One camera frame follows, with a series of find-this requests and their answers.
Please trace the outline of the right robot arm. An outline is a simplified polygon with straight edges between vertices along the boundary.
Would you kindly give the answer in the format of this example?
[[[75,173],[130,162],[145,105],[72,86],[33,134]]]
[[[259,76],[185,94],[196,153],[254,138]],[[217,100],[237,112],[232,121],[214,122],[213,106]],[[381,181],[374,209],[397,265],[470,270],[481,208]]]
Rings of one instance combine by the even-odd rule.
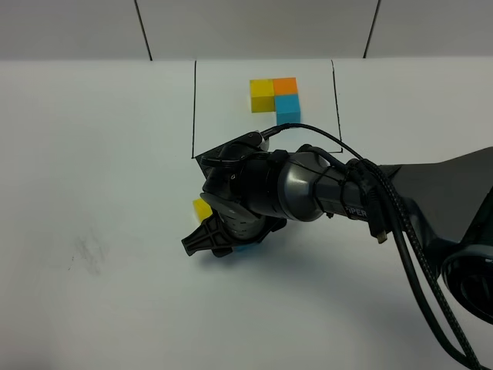
[[[265,152],[232,143],[204,156],[201,197],[212,215],[183,239],[187,254],[222,257],[259,243],[287,221],[362,220],[383,241],[408,218],[433,278],[483,321],[492,320],[492,151],[441,163],[371,166],[335,163],[314,146]]]

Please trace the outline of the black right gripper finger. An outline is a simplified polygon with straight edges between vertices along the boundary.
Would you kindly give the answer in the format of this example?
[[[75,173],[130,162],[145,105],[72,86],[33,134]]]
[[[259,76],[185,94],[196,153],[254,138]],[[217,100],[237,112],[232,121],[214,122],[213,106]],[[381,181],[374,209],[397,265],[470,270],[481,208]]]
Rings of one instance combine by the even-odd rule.
[[[188,237],[182,245],[189,256],[197,251],[211,251],[215,257],[225,257],[233,252],[233,238],[226,232],[218,214],[212,214]]]

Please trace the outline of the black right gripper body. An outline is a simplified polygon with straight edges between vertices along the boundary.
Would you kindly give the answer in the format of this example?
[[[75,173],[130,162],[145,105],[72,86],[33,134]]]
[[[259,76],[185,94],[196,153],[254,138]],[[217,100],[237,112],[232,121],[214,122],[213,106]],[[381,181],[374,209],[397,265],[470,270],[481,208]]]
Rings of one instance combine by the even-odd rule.
[[[270,233],[282,230],[287,225],[284,218],[256,214],[234,200],[206,192],[202,192],[200,197],[211,207],[218,229],[234,247],[259,244]]]

